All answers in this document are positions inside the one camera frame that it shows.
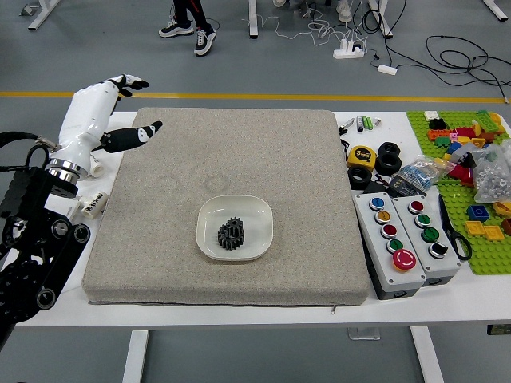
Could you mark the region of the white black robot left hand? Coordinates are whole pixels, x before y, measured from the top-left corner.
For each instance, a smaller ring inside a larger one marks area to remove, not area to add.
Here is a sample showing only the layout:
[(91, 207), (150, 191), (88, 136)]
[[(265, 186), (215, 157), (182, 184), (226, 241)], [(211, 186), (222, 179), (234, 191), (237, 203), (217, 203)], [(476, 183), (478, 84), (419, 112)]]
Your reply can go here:
[(139, 128), (108, 131), (109, 119), (122, 96), (149, 87), (133, 75), (121, 74), (90, 85), (73, 95), (58, 138), (58, 149), (50, 155), (46, 169), (83, 179), (91, 173), (91, 152), (108, 153), (138, 148), (156, 135), (163, 123), (155, 121)]

